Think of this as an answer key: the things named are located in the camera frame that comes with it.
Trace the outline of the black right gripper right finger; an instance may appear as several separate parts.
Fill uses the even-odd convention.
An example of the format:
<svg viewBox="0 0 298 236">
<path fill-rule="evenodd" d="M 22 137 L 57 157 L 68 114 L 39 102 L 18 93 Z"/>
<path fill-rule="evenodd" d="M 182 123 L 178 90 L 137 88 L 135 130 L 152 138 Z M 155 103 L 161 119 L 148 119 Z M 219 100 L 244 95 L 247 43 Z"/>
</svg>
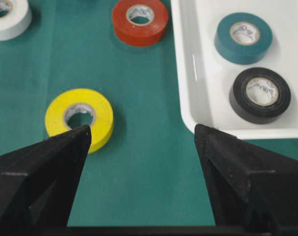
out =
<svg viewBox="0 0 298 236">
<path fill-rule="evenodd" d="M 202 124 L 194 129 L 218 226 L 298 230 L 298 161 Z"/>
</svg>

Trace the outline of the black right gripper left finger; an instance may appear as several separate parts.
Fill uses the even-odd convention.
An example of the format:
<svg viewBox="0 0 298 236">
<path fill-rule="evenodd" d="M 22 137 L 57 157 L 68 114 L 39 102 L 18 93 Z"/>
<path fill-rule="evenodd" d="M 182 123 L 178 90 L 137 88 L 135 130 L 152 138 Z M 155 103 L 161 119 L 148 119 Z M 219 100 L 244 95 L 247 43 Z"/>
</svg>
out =
<svg viewBox="0 0 298 236">
<path fill-rule="evenodd" d="M 65 227 L 91 145 L 88 125 L 0 156 L 0 230 Z"/>
</svg>

